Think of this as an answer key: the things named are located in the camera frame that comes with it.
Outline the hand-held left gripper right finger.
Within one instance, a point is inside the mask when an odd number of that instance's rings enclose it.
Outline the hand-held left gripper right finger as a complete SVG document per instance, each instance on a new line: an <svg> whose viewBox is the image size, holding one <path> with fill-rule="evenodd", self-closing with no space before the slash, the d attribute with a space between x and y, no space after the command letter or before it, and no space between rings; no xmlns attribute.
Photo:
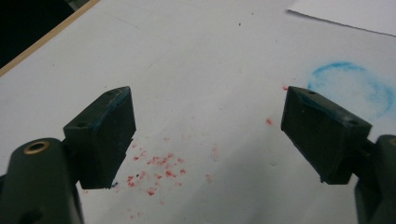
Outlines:
<svg viewBox="0 0 396 224"><path fill-rule="evenodd" d="M288 87L281 130L330 185L345 185L348 159L366 143L372 125L317 92Z"/></svg>

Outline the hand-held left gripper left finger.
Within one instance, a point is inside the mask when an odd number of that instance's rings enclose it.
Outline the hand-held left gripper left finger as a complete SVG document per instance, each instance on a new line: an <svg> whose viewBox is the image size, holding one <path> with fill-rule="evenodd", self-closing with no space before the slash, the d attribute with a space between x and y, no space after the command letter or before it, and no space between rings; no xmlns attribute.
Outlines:
<svg viewBox="0 0 396 224"><path fill-rule="evenodd" d="M83 189L109 189L136 131L131 89L106 91L64 126Z"/></svg>

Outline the wooden table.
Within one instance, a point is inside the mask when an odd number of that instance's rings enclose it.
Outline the wooden table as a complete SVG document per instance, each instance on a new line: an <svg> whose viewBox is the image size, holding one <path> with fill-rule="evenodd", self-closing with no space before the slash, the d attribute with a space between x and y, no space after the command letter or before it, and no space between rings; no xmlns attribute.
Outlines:
<svg viewBox="0 0 396 224"><path fill-rule="evenodd" d="M101 0L0 0L0 77Z"/></svg>

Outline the white paper sheet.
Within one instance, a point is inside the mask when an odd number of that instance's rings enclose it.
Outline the white paper sheet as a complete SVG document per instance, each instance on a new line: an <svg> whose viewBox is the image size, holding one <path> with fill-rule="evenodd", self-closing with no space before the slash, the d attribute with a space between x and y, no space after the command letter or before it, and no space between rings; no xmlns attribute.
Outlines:
<svg viewBox="0 0 396 224"><path fill-rule="evenodd" d="M294 0L288 11L396 37L396 0Z"/></svg>

